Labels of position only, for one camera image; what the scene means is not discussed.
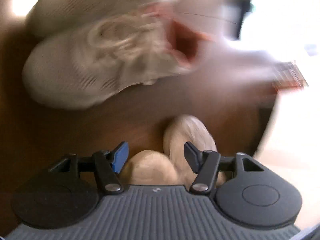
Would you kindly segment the beige quilted slipper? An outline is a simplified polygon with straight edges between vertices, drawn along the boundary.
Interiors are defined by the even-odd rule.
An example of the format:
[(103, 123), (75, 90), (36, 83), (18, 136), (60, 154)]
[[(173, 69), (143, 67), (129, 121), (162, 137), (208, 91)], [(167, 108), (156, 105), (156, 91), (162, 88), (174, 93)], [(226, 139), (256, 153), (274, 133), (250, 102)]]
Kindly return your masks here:
[(144, 150), (130, 158), (119, 179), (131, 185), (179, 185), (180, 176), (170, 159), (161, 152)]

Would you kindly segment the beige fuzzy slipper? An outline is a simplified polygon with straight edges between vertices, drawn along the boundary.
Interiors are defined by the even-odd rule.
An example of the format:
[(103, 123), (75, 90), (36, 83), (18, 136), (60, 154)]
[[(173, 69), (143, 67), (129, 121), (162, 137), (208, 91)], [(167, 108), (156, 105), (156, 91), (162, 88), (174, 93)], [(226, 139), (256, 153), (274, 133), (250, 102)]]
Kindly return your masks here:
[(217, 147), (205, 125), (192, 115), (176, 117), (164, 131), (163, 151), (175, 166), (180, 183), (190, 188), (196, 178), (184, 157), (184, 143), (191, 142), (200, 151), (213, 150)]

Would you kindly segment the white pink sneaker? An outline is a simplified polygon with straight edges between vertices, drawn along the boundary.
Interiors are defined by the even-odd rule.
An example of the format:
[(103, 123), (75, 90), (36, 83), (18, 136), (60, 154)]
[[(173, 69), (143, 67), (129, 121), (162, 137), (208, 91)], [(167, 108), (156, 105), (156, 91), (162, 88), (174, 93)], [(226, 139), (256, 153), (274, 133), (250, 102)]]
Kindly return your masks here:
[(40, 104), (86, 109), (127, 87), (190, 73), (199, 42), (209, 38), (173, 19), (107, 18), (40, 42), (23, 67), (22, 80)]

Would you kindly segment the white cabinet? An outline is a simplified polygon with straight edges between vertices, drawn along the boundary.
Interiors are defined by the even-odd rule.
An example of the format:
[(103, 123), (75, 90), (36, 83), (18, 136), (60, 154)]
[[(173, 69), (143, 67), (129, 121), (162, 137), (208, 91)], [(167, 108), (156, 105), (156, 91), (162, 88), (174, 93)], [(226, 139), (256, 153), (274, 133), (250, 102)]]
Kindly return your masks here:
[(319, 222), (319, 0), (181, 0), (213, 34), (184, 77), (177, 114), (202, 120), (218, 150), (251, 153), (301, 192), (296, 226)]

